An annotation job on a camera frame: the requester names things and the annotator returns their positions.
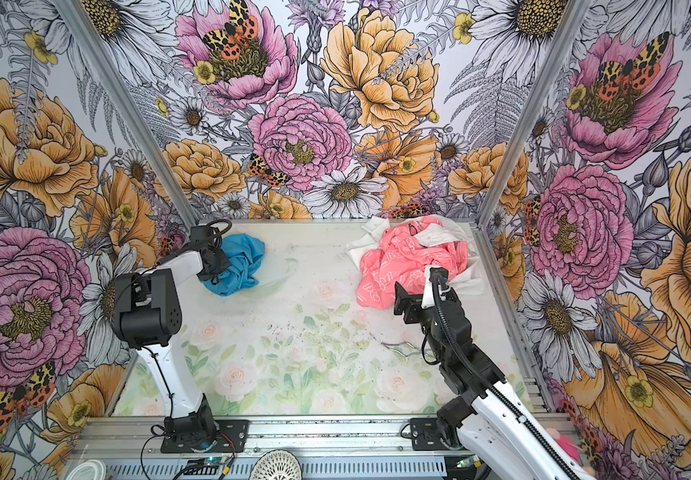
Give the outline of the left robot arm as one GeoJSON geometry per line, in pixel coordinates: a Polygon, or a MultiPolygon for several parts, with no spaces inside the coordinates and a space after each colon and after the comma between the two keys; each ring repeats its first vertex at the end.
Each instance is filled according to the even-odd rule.
{"type": "Polygon", "coordinates": [[[194,226],[181,248],[117,279],[113,332],[145,362],[164,398],[165,440],[197,452],[215,445],[219,427],[178,339],[184,323],[178,286],[189,279],[217,281],[231,266],[223,250],[231,228],[227,219],[194,226]]]}

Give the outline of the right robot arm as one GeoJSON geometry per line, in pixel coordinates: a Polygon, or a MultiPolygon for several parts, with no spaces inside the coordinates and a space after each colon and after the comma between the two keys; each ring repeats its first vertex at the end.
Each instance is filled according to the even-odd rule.
{"type": "Polygon", "coordinates": [[[397,282],[393,306],[405,324],[421,327],[433,364],[455,394],[437,410],[441,443],[477,455],[499,479],[593,479],[537,422],[497,364],[475,345],[473,325],[448,275],[431,266],[422,294],[409,294],[397,282]]]}

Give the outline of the teal blue cloth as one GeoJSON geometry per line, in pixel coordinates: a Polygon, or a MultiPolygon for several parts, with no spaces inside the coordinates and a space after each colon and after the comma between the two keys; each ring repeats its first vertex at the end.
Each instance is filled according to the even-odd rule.
{"type": "Polygon", "coordinates": [[[258,284],[255,274],[262,266],[266,244],[247,234],[235,234],[224,239],[222,250],[229,267],[215,279],[203,281],[203,286],[223,297],[255,287],[258,284]]]}

